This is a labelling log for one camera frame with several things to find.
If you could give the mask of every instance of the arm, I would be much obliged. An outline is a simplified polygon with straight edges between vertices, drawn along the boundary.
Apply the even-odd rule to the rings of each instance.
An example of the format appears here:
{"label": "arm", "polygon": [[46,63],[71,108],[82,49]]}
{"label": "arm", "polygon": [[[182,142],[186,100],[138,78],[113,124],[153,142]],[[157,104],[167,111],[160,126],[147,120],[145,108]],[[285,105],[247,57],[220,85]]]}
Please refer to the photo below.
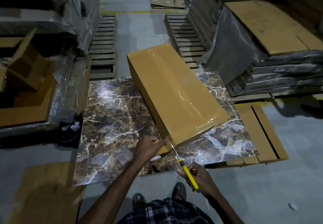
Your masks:
{"label": "arm", "polygon": [[[229,202],[225,199],[225,197],[220,193],[220,190],[213,182],[210,173],[204,169],[202,166],[193,162],[188,167],[188,170],[191,172],[193,178],[195,179],[201,193],[205,198],[208,199],[210,205],[216,212],[219,214],[221,220],[224,224],[234,223],[241,224],[243,223],[239,216],[235,213],[235,211],[230,206]],[[185,178],[187,184],[195,191],[192,183],[186,176],[185,172],[182,169],[178,169],[177,173]]]}
{"label": "arm", "polygon": [[112,224],[126,197],[128,190],[143,166],[166,144],[165,140],[157,143],[155,136],[139,139],[132,161],[115,179],[94,205],[85,213],[79,224]]}

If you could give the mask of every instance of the person's left hand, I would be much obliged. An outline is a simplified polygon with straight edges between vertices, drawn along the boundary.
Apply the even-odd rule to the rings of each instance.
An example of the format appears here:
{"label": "person's left hand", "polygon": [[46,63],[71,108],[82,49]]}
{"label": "person's left hand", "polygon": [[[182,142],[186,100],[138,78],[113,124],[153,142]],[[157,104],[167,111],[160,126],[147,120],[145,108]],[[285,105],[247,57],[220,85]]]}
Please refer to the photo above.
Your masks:
{"label": "person's left hand", "polygon": [[165,139],[158,142],[158,138],[156,136],[143,136],[137,142],[133,160],[144,166],[148,161],[156,156],[158,150],[165,144]]}

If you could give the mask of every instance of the sandal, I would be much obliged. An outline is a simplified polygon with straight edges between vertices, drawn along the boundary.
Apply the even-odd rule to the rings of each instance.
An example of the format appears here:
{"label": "sandal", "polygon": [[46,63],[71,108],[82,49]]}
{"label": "sandal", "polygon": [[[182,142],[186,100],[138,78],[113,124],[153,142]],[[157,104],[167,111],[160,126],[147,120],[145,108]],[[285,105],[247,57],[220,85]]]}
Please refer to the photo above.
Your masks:
{"label": "sandal", "polygon": [[138,210],[146,205],[146,200],[141,193],[132,196],[132,210]]}
{"label": "sandal", "polygon": [[178,182],[176,183],[174,189],[173,189],[173,193],[172,193],[172,199],[178,199],[176,198],[176,196],[179,196],[180,199],[186,201],[186,187],[184,185],[184,183],[182,182]]}

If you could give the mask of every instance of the forearm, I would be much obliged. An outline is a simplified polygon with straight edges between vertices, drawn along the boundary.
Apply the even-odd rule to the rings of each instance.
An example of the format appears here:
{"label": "forearm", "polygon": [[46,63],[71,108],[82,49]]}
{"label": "forearm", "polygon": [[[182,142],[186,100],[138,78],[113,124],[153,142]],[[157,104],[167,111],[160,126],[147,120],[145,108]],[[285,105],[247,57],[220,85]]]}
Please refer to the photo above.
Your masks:
{"label": "forearm", "polygon": [[82,217],[79,224],[113,223],[133,180],[142,167],[141,162],[131,161],[126,169]]}
{"label": "forearm", "polygon": [[235,211],[230,206],[229,202],[225,199],[225,197],[220,193],[216,192],[210,195],[207,198],[210,205],[216,212],[219,214],[221,220],[224,224],[234,223],[234,224],[243,224],[243,221],[240,217],[235,213]]}

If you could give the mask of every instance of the gray floor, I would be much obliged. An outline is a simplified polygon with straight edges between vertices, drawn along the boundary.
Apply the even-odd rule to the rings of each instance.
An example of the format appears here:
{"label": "gray floor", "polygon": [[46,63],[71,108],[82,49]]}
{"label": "gray floor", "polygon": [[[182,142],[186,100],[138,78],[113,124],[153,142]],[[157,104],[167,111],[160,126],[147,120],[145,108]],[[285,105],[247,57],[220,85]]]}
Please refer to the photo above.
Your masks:
{"label": "gray floor", "polygon": [[[126,54],[169,40],[163,13],[149,11],[150,0],[103,0],[105,11],[117,14],[116,50],[118,76],[130,77]],[[310,117],[299,107],[309,98],[290,99],[279,107],[263,110],[274,127],[290,159],[269,165],[209,170],[221,192],[245,223],[322,223],[323,222],[323,120]],[[27,166],[75,160],[76,150],[55,145],[0,149],[0,223],[12,209],[10,203]],[[175,171],[137,177],[118,213],[117,220],[131,210],[136,192],[147,201],[169,197],[176,182]],[[80,209],[82,216],[109,185],[88,185]],[[189,202],[204,210],[215,223],[221,223],[205,198],[188,191]],[[291,210],[292,203],[297,210]]]}

